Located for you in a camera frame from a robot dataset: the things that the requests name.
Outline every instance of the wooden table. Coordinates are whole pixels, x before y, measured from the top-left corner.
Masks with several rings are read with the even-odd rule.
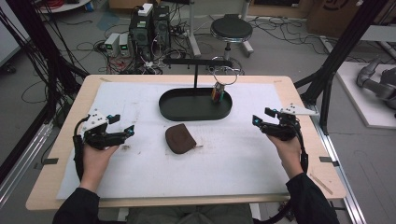
[[[58,209],[63,200],[57,200],[56,195],[61,186],[64,170],[70,152],[73,148],[72,135],[76,123],[85,118],[89,112],[97,90],[102,82],[182,82],[193,83],[193,76],[113,76],[90,75],[78,93],[69,115],[62,127],[57,140],[49,154],[49,158],[59,158],[57,164],[45,165],[28,198],[26,207],[29,210]],[[199,76],[198,83],[214,83],[212,76]],[[272,83],[283,106],[289,103],[303,105],[289,77],[241,76],[238,83]],[[328,157],[318,133],[308,116],[299,116],[304,144],[309,154],[308,176],[321,188],[328,199],[341,199],[346,192],[338,174],[331,162],[321,162],[319,157]],[[183,198],[139,198],[139,199],[106,199],[100,202],[100,207],[130,207],[152,205],[208,204],[208,203],[260,203],[285,201],[282,195],[243,195],[219,197],[183,197]]]

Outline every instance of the black stand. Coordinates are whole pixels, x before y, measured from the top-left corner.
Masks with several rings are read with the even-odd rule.
[[[211,99],[212,88],[197,88],[198,65],[232,66],[229,61],[212,61],[197,59],[164,59],[169,64],[195,65],[194,87],[173,89],[165,92],[160,98],[160,111],[166,118],[173,121],[223,119],[230,114],[233,100],[228,92],[224,92],[222,101],[214,103]]]
[[[311,76],[294,83],[296,88],[300,88],[311,82],[306,92],[301,95],[302,100],[309,105],[315,105],[318,97],[323,92],[319,125],[325,134],[328,134],[327,118],[332,91],[332,79],[338,68],[347,58],[347,55],[361,40],[361,37],[387,2],[388,0],[365,0],[319,70]]]

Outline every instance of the gray floor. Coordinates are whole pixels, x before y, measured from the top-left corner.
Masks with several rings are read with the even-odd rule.
[[[102,68],[105,67],[105,61],[96,52],[76,50],[77,48],[90,48],[88,43],[79,44],[95,43],[105,39],[105,35],[112,32],[125,32],[127,24],[129,24],[129,14],[111,12],[106,9],[106,1],[99,3],[99,9],[91,13],[76,9],[57,14],[61,21],[92,21],[92,23],[79,25],[61,23],[59,26],[68,47],[73,50],[81,64],[91,74],[104,74]],[[203,24],[198,33],[209,34],[207,27],[210,26],[210,23],[205,22],[210,20],[209,17],[196,19],[196,27]],[[282,21],[274,20],[273,22],[281,23]],[[120,25],[107,30],[114,24]],[[238,46],[232,46],[232,57],[241,62],[247,75],[289,76],[293,81],[297,81],[317,71],[326,60],[325,50],[317,39],[307,39],[307,42],[312,45],[296,45],[273,37],[274,35],[283,38],[279,27],[274,29],[273,26],[262,25],[262,28],[265,28],[266,31],[255,28],[253,37],[249,40],[255,50],[249,58]],[[283,25],[282,28],[287,39],[298,38],[297,35],[287,32],[286,25]],[[304,21],[290,23],[288,28],[292,33],[301,33],[302,37],[307,35]],[[59,39],[56,37],[54,39],[59,48],[64,49],[60,45]],[[198,35],[197,39],[203,59],[222,55],[225,47],[223,42],[209,35]],[[359,43],[351,55],[366,61],[381,55],[383,62],[394,63],[382,50],[374,47],[373,43]],[[352,62],[356,60],[362,62],[361,59],[348,59]],[[17,73],[7,74],[2,71],[0,74],[0,103],[3,106],[0,112],[2,118],[0,122],[2,127],[0,129],[0,142],[2,143],[0,162],[3,162],[9,151],[14,148],[43,106],[43,103],[30,104],[21,99],[23,92],[30,85],[39,81],[30,62],[22,52],[18,53],[11,61],[17,67]],[[188,70],[186,66],[174,65],[172,69],[164,68],[163,72],[175,75],[192,74],[193,69]],[[206,70],[200,68],[200,74],[206,74]],[[41,83],[34,85],[23,96],[29,102],[42,101],[44,97],[44,85]],[[31,168],[0,210],[0,223],[51,222],[54,211],[31,212],[26,210],[24,205],[40,172],[34,168],[34,165],[40,161],[41,155],[50,146],[58,131],[59,129],[55,128],[52,132],[49,141],[43,146]],[[329,113],[329,132],[367,223],[394,223],[396,221],[394,213],[396,211],[396,193],[392,189],[396,185],[396,175],[394,175],[391,165],[396,161],[396,151],[394,150],[396,131],[365,127],[340,82],[335,78]],[[341,202],[334,202],[334,205],[343,206]],[[276,207],[277,205],[273,203],[260,204],[262,217],[274,214]],[[337,214],[341,223],[350,222],[345,211],[337,211]],[[114,219],[117,217],[117,210],[102,209],[100,216]]]

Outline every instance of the computer tower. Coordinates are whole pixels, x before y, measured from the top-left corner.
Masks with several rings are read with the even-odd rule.
[[[153,42],[154,24],[152,20],[152,10],[147,16],[139,16],[137,13],[133,14],[129,26],[129,33],[132,38],[136,59],[141,60],[143,58],[146,62],[153,61],[151,49],[156,48],[156,43]]]
[[[169,6],[157,6],[153,13],[157,45],[168,49],[171,47]]]

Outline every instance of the black stool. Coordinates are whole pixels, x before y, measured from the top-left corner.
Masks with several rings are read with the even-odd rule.
[[[212,60],[228,60],[233,63],[233,69],[239,69],[240,75],[243,75],[242,64],[236,59],[230,57],[231,43],[243,43],[250,39],[253,33],[251,25],[238,18],[237,15],[225,15],[223,18],[212,22],[210,33],[217,39],[227,42],[224,50],[224,56],[218,56]]]

